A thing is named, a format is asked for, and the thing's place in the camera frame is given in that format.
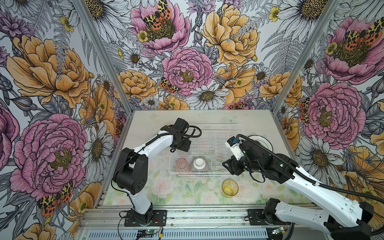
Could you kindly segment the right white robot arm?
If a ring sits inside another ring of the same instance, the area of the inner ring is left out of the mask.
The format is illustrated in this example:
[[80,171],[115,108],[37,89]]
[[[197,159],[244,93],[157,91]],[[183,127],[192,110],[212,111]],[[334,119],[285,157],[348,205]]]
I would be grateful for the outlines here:
[[304,195],[317,209],[298,207],[269,199],[262,213],[255,219],[269,224],[295,223],[328,234],[334,240],[369,240],[372,228],[369,221],[374,208],[332,191],[283,154],[275,154],[259,142],[235,137],[226,142],[232,152],[223,166],[232,174],[260,173],[265,179],[278,182]]

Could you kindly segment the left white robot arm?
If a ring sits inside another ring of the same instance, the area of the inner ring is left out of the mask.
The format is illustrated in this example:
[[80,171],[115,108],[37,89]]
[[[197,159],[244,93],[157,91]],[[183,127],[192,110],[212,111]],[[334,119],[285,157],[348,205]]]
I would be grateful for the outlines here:
[[144,187],[148,180],[149,160],[157,156],[165,148],[188,152],[191,146],[191,138],[201,136],[201,130],[195,136],[195,130],[191,135],[187,132],[191,125],[184,119],[178,118],[172,125],[164,126],[146,143],[134,148],[124,148],[120,155],[112,177],[119,192],[126,193],[132,204],[134,212],[139,215],[150,213],[153,204],[144,193]]

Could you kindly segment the amber glass cup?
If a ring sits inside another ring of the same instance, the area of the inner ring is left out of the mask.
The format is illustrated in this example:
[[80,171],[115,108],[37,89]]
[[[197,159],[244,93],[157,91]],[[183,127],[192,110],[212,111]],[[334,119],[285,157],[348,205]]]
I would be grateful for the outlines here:
[[239,192],[239,186],[235,180],[226,179],[222,183],[222,191],[225,195],[233,197]]

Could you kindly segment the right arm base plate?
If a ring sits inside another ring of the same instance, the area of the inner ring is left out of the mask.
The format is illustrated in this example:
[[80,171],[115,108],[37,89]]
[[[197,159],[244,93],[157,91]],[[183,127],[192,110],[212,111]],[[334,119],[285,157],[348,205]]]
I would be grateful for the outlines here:
[[249,222],[251,226],[269,226],[271,223],[267,222],[262,209],[248,209],[245,221]]

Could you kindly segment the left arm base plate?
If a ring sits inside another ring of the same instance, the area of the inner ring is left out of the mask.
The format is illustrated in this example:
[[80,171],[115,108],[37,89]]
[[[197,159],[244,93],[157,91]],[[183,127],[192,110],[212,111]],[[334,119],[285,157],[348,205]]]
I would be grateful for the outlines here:
[[129,210],[126,217],[125,227],[165,227],[167,222],[167,210],[149,210],[140,215],[133,209]]

